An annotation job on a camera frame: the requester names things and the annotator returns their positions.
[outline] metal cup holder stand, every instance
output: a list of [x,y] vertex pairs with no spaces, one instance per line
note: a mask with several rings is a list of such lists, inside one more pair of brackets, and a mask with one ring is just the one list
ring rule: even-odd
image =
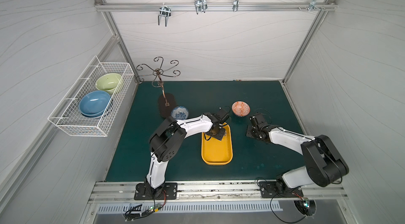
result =
[[[153,59],[153,61],[158,62],[160,59],[162,59],[162,62],[160,64],[159,68],[156,69],[152,69],[150,66],[148,66],[147,64],[139,64],[136,66],[136,69],[138,71],[142,71],[143,70],[143,65],[147,66],[150,70],[152,70],[151,74],[148,75],[139,75],[137,76],[137,79],[140,83],[144,82],[144,79],[141,78],[143,76],[151,76],[154,75],[155,79],[152,81],[152,86],[155,88],[162,88],[162,95],[158,98],[158,106],[159,106],[159,113],[162,117],[167,118],[170,116],[171,111],[177,106],[176,105],[176,99],[174,97],[174,95],[170,94],[170,93],[165,93],[165,88],[163,87],[164,82],[161,78],[161,76],[166,76],[166,77],[177,77],[181,74],[181,72],[179,70],[174,70],[173,74],[174,75],[165,75],[164,72],[169,71],[170,69],[176,67],[179,64],[178,60],[172,60],[170,61],[170,64],[174,64],[174,66],[172,66],[171,68],[168,68],[166,70],[162,69],[162,65],[163,65],[163,61],[164,59],[162,57],[156,57]],[[154,83],[156,81],[156,79],[159,78],[158,80],[158,85],[156,86]]]

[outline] green bowl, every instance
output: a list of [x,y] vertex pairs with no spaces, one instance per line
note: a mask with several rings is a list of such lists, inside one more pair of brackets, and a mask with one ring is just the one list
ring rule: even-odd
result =
[[97,79],[96,89],[103,90],[110,95],[113,95],[115,89],[117,89],[116,93],[118,93],[122,89],[122,82],[119,84],[121,78],[122,76],[116,73],[103,75],[99,79]]

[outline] black bracket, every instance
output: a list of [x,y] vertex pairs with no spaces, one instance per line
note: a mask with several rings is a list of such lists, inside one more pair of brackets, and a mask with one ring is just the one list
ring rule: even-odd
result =
[[304,196],[302,193],[302,190],[300,187],[294,189],[294,190],[286,190],[286,192],[279,191],[277,189],[276,181],[262,181],[258,182],[258,185],[260,187],[260,196],[262,198],[297,198],[297,196],[293,195],[292,192],[294,191],[296,194],[300,195],[301,197]]
[[[166,200],[176,199],[177,183],[165,183],[162,188],[162,193],[160,193],[160,195],[155,195],[155,200],[165,199],[163,191],[166,191]],[[144,183],[139,183],[136,185],[134,200],[153,200],[152,196],[145,189]]]

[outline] wire basket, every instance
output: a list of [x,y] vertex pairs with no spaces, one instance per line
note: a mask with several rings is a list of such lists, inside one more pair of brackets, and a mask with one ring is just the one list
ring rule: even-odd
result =
[[[82,75],[73,85],[74,87],[75,85],[82,84],[79,90],[76,91],[76,94],[73,94],[73,97],[67,94],[48,118],[51,123],[68,135],[107,137],[131,80],[134,77],[134,72],[129,63],[100,62],[97,57],[95,59],[93,61],[97,63],[96,65],[91,65],[91,62],[88,65],[88,69],[89,67],[94,67],[93,70],[90,70],[89,76],[83,78]],[[85,117],[78,109],[80,100],[88,93],[96,91],[96,81],[101,76],[109,73],[118,73],[122,77],[111,96],[107,108],[100,117]],[[61,107],[64,111],[61,116],[58,116],[58,113],[60,113],[58,110]]]

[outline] stand base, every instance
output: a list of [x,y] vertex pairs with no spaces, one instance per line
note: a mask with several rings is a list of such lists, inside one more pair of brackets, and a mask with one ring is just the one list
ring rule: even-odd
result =
[[299,190],[296,188],[295,190],[291,190],[290,188],[287,188],[287,191],[290,191],[288,194],[284,194],[282,192],[279,192],[277,194],[277,187],[276,187],[276,181],[269,181],[269,182],[258,182],[259,187],[260,187],[260,196],[262,198],[297,198],[297,196],[293,195],[292,192],[296,192],[296,194],[300,195],[301,197],[304,196],[302,193],[302,190]]
[[167,102],[169,103],[166,106],[166,100],[163,95],[158,98],[159,113],[162,117],[167,118],[170,116],[172,110],[177,106],[175,96],[170,93],[165,93]]
[[[176,199],[177,183],[165,183],[165,185],[162,189],[162,193],[160,193],[160,195],[156,195],[155,200],[164,200],[165,199],[163,191],[166,191],[166,200]],[[136,185],[134,200],[153,200],[152,196],[147,192],[144,183],[139,183]]]

